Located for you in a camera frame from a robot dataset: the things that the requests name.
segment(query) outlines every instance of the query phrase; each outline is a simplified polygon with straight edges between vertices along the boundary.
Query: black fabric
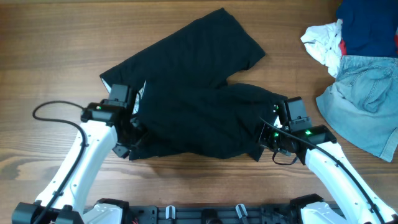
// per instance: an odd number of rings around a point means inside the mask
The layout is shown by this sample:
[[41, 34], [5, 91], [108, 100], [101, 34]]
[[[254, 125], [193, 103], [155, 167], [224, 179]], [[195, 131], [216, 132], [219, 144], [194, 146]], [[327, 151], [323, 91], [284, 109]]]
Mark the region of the black fabric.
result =
[[224, 9], [135, 54], [100, 77], [146, 87], [137, 114], [151, 135], [130, 160], [193, 152], [227, 159], [249, 153], [259, 160], [262, 123], [284, 96], [226, 78], [251, 68], [265, 52]]

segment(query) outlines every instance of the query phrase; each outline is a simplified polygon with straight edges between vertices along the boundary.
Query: tabletop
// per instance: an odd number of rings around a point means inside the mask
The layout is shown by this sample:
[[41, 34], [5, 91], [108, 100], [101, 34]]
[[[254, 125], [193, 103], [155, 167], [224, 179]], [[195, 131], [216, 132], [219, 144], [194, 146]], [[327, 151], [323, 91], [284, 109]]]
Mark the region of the tabletop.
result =
[[[68, 100], [85, 106], [107, 98], [99, 74], [221, 7], [267, 53], [228, 81], [301, 96], [313, 124], [327, 125], [315, 98], [334, 78], [306, 53], [300, 37], [309, 26], [335, 22], [336, 1], [61, 2], [0, 5], [0, 223], [10, 223], [19, 202], [35, 200], [77, 133], [71, 126], [34, 120], [38, 104]], [[80, 118], [78, 109], [64, 105], [40, 115]], [[382, 161], [333, 133], [363, 179], [397, 210], [397, 156]], [[332, 200], [306, 166], [278, 166], [271, 156], [264, 151], [256, 162], [247, 155], [220, 160], [186, 153], [131, 162], [110, 152], [86, 204], [107, 197], [131, 205], [260, 205], [313, 193]]]

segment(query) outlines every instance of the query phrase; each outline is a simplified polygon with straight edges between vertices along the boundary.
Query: crumpled white fabric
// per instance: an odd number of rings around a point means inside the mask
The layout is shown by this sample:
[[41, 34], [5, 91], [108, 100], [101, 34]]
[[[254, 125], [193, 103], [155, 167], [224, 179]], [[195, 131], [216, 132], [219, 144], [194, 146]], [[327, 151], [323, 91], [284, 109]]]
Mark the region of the crumpled white fabric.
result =
[[305, 50], [322, 65], [326, 65], [334, 78], [340, 67], [341, 50], [338, 45], [341, 42], [342, 25], [343, 21], [338, 19], [331, 24], [311, 26], [301, 37]]

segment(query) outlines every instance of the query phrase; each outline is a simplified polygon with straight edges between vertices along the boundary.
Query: blue denim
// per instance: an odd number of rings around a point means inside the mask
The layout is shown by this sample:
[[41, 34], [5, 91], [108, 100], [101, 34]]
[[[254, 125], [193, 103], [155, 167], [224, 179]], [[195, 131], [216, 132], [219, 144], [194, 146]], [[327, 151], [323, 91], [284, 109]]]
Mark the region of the blue denim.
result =
[[339, 135], [391, 162], [398, 145], [398, 58], [343, 56], [336, 82], [317, 105]]

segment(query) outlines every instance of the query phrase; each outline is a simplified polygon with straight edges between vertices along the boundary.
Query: pile of clothes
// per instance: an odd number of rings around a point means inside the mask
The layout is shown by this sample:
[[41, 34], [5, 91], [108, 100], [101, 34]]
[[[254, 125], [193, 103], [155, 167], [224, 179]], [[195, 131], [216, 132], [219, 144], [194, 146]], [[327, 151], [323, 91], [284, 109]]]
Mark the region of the pile of clothes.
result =
[[140, 90], [136, 119], [149, 137], [130, 160], [183, 152], [227, 159], [248, 153], [258, 161], [263, 123], [286, 97], [226, 79], [254, 66], [265, 52], [224, 9], [193, 21], [100, 75]]
[[398, 145], [398, 3], [344, 0], [336, 15], [301, 38], [336, 78], [318, 108], [338, 134], [390, 162]]

